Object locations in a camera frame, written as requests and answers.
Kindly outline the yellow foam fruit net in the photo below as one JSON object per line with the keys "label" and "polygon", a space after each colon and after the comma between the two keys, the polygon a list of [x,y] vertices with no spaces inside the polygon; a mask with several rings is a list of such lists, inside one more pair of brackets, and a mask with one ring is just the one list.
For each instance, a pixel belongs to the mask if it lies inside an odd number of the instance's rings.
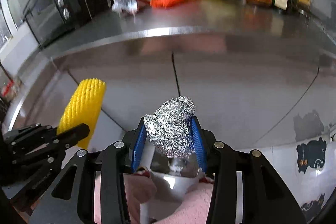
{"label": "yellow foam fruit net", "polygon": [[87,149],[96,128],[105,91],[106,83],[100,79],[82,80],[60,118],[57,134],[84,123],[89,127],[89,134],[77,146]]}

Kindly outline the aluminium foil ball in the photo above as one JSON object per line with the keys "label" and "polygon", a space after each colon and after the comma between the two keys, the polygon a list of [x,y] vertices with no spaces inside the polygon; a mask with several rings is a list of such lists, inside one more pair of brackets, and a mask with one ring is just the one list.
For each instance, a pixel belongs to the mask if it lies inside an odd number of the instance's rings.
{"label": "aluminium foil ball", "polygon": [[195,152],[190,120],[195,114],[194,102],[186,96],[165,101],[143,123],[149,141],[168,158],[185,158]]}

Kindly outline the black trash bin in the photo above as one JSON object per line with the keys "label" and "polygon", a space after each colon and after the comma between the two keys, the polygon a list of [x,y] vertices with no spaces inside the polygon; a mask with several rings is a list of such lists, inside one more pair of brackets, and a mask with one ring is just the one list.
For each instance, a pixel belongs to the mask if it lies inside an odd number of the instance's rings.
{"label": "black trash bin", "polygon": [[141,165],[148,168],[157,188],[154,197],[141,205],[141,223],[155,223],[171,215],[189,188],[204,176],[194,153],[183,159],[170,159],[151,145],[145,148]]}

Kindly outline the crumpled foil wrapper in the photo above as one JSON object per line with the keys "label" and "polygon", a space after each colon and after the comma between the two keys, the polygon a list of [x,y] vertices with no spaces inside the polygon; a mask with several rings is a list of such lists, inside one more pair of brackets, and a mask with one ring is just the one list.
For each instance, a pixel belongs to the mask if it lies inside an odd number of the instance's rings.
{"label": "crumpled foil wrapper", "polygon": [[112,10],[117,13],[126,12],[134,15],[138,12],[138,3],[136,0],[115,0]]}

